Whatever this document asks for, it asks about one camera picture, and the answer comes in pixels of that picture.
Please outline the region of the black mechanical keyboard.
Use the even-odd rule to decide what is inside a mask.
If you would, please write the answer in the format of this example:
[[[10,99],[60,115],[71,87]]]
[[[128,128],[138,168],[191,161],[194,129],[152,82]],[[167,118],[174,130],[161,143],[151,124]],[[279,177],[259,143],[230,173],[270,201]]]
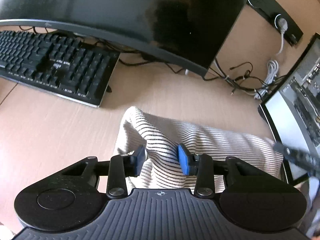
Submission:
[[[120,53],[60,33],[1,31],[1,77],[100,107]]]

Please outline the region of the black wall socket strip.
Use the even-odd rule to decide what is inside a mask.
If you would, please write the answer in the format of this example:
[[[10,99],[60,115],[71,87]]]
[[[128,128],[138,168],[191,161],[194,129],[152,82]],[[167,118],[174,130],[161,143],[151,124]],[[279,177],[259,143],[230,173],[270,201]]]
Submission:
[[[278,32],[280,32],[278,20],[284,18],[288,25],[288,29],[284,34],[285,40],[291,46],[295,46],[300,42],[303,36],[302,30],[276,0],[247,0],[247,4]]]

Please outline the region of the striped white t-shirt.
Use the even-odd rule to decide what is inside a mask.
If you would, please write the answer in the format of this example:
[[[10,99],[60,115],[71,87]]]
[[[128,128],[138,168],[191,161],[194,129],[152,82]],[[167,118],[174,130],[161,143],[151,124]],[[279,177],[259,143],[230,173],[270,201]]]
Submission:
[[[237,157],[276,178],[283,162],[271,139],[162,118],[132,106],[120,122],[114,152],[131,155],[143,145],[145,161],[138,177],[126,178],[127,189],[193,190],[196,178],[182,172],[178,159],[180,144],[191,154],[207,154],[217,161]]]

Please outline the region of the glass side computer case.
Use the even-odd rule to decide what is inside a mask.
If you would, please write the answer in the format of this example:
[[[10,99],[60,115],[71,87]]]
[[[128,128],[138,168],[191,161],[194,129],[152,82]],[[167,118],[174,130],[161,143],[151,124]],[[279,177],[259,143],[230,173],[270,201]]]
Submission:
[[[263,100],[259,114],[275,141],[309,152],[319,164],[319,34],[311,38],[295,65]]]

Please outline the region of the black computer monitor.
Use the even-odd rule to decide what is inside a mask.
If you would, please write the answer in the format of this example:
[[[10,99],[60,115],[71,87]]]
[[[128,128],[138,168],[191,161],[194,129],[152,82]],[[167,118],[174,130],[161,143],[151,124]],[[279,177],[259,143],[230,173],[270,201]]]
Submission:
[[[102,38],[206,75],[247,0],[1,0],[1,25]]]

